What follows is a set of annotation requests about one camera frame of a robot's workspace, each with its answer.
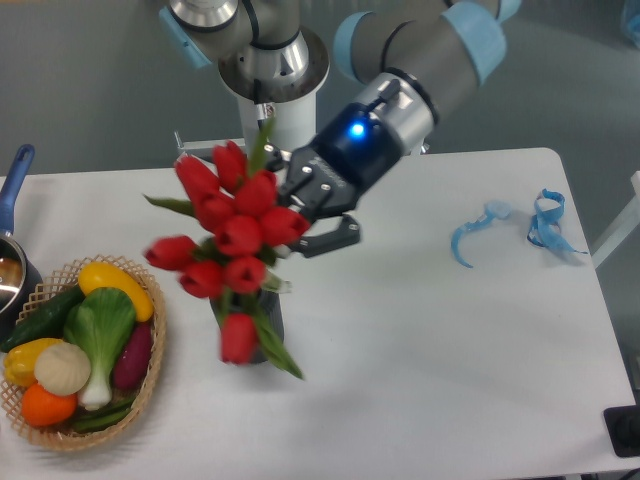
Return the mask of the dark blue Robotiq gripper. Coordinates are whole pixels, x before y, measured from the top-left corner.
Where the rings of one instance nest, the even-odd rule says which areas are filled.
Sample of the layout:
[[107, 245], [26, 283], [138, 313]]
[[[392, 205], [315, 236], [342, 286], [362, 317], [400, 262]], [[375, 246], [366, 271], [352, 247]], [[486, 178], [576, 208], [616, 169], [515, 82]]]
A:
[[[436, 120], [414, 78], [384, 72], [305, 146], [291, 153], [267, 143], [264, 169], [287, 169], [280, 205], [296, 208], [311, 223], [337, 217], [355, 209], [401, 157], [419, 150]], [[303, 236], [289, 248], [313, 258], [360, 240], [360, 224], [344, 214], [334, 230]]]

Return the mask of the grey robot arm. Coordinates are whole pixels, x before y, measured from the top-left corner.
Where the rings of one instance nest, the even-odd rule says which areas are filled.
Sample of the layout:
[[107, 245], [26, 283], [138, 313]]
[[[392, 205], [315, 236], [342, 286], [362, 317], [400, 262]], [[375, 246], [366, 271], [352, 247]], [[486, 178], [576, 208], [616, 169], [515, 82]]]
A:
[[194, 68], [215, 65], [245, 146], [283, 171], [281, 205], [329, 232], [278, 248], [322, 255], [356, 244], [360, 198], [485, 83], [506, 54], [516, 1], [407, 1], [357, 12], [331, 46], [296, 1], [166, 1], [159, 20]]

